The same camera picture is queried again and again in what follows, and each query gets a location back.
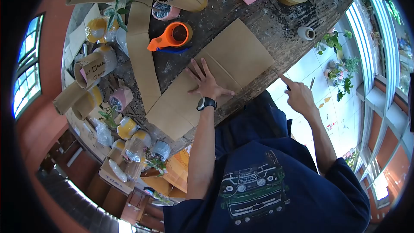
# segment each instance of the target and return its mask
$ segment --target man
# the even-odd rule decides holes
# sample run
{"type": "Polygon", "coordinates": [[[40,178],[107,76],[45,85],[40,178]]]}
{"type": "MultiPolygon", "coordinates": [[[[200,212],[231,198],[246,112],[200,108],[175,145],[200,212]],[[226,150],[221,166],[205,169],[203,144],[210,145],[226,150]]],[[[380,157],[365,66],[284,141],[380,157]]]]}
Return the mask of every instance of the man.
{"type": "Polygon", "coordinates": [[[337,158],[310,89],[279,75],[288,104],[308,121],[318,170],[308,149],[290,137],[290,124],[267,91],[214,128],[215,100],[234,92],[204,72],[186,68],[202,96],[188,165],[186,200],[164,207],[165,232],[363,232],[369,200],[337,158]]]}

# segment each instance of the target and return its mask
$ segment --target black watch strap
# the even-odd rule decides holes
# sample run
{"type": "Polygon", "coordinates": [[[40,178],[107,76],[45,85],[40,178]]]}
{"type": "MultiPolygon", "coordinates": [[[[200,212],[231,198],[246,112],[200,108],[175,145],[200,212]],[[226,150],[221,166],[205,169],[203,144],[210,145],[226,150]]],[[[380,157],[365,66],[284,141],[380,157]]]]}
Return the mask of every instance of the black watch strap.
{"type": "Polygon", "coordinates": [[[209,97],[205,96],[205,97],[204,97],[204,107],[207,107],[207,106],[209,106],[209,105],[213,106],[213,107],[214,107],[214,110],[216,110],[216,109],[217,109],[217,102],[216,102],[216,101],[214,101],[213,99],[211,99],[211,98],[209,98],[209,97]]]}

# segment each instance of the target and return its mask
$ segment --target orange wall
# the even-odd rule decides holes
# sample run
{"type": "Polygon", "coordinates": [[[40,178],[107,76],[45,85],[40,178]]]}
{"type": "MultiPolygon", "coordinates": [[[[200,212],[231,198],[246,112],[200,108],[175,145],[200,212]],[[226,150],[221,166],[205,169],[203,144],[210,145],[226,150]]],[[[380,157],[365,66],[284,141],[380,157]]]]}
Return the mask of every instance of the orange wall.
{"type": "Polygon", "coordinates": [[[65,116],[59,116],[52,100],[62,91],[61,65],[66,29],[74,6],[65,0],[43,0],[36,13],[45,12],[39,50],[42,95],[22,113],[16,122],[17,138],[28,175],[49,216],[62,232],[88,232],[70,217],[46,192],[35,177],[46,153],[67,130],[65,116]]]}
{"type": "MultiPolygon", "coordinates": [[[[383,87],[383,88],[379,87],[382,91],[385,91],[385,87],[378,81],[375,81],[376,86],[377,84],[383,87]]],[[[406,105],[405,105],[405,108],[403,108],[404,106],[400,106],[400,105],[404,105],[404,103],[399,98],[394,97],[394,101],[402,110],[407,109],[406,105]]],[[[368,141],[368,147],[370,148],[371,151],[374,150],[375,143],[376,143],[379,131],[380,131],[381,122],[382,122],[382,118],[376,112],[374,112],[373,122],[372,122],[372,127],[371,127],[371,135],[368,141]]],[[[387,128],[383,143],[381,145],[380,151],[376,158],[378,165],[380,166],[381,169],[386,165],[397,143],[398,143],[398,139],[395,137],[391,129],[387,128]]],[[[372,223],[379,223],[383,219],[383,213],[384,215],[386,215],[389,212],[392,202],[398,196],[402,188],[402,185],[405,182],[405,176],[408,173],[409,166],[410,166],[410,162],[407,158],[407,155],[405,151],[402,149],[402,147],[399,146],[394,158],[390,161],[387,168],[384,170],[384,175],[388,181],[387,190],[388,190],[390,205],[383,207],[381,209],[377,209],[375,205],[373,193],[371,189],[368,189],[368,195],[370,198],[370,207],[371,207],[371,216],[372,216],[371,222],[372,223]]],[[[364,180],[364,183],[366,186],[369,185],[367,179],[364,180]]]]}

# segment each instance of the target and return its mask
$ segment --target scissors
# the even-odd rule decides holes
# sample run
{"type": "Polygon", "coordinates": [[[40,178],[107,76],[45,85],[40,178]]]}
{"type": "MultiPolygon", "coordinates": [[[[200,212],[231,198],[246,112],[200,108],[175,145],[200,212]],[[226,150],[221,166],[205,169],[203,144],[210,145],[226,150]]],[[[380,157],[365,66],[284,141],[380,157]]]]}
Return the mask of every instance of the scissors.
{"type": "Polygon", "coordinates": [[[315,82],[315,78],[313,78],[312,81],[310,82],[310,87],[309,87],[310,90],[312,90],[312,87],[313,87],[313,83],[314,82],[315,82]]]}

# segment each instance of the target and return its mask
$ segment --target blue handle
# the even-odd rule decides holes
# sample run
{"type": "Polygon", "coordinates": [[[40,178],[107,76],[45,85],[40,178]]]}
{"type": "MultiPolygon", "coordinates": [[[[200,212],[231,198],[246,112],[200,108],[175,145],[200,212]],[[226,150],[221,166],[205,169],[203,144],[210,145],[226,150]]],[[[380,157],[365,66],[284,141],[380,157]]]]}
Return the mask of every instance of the blue handle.
{"type": "Polygon", "coordinates": [[[183,52],[186,52],[188,49],[190,49],[191,47],[188,48],[174,48],[174,47],[165,47],[165,48],[157,48],[158,52],[168,52],[168,53],[175,53],[175,54],[180,54],[183,52]]]}

